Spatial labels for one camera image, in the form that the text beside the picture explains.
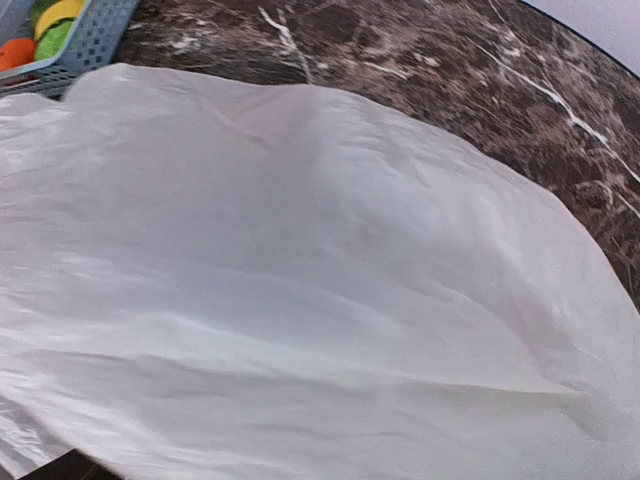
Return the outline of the white plastic bag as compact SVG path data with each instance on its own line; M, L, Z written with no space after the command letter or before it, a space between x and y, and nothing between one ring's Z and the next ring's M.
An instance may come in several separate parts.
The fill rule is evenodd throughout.
M639 315L550 192L364 97L113 65L1 102L1 462L635 479Z

